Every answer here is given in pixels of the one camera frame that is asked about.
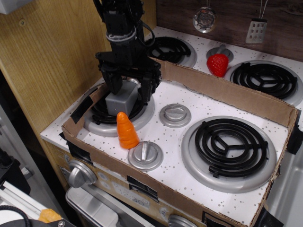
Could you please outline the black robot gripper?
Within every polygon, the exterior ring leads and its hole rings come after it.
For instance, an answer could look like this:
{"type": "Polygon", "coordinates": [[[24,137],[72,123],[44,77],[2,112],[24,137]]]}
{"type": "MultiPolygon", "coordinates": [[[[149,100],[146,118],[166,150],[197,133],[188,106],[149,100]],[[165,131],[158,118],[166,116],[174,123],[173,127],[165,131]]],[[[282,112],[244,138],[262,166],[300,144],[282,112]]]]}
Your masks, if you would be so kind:
{"type": "Polygon", "coordinates": [[[143,102],[149,102],[161,81],[160,64],[149,58],[139,41],[112,43],[112,51],[98,52],[99,69],[110,92],[116,95],[122,87],[122,75],[141,81],[143,102]]]}

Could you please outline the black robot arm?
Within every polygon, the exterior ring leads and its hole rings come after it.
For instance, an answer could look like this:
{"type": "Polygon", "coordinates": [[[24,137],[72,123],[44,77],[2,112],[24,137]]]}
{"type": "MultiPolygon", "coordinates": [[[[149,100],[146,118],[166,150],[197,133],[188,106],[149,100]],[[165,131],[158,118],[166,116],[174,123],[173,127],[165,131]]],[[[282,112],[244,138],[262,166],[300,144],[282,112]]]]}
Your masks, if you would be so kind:
{"type": "Polygon", "coordinates": [[[146,43],[141,20],[144,14],[140,0],[96,0],[94,5],[102,22],[106,25],[106,38],[111,51],[98,52],[98,68],[113,94],[122,88],[123,77],[139,81],[142,101],[150,101],[152,94],[161,82],[161,65],[147,55],[147,48],[155,38],[146,43]]]}

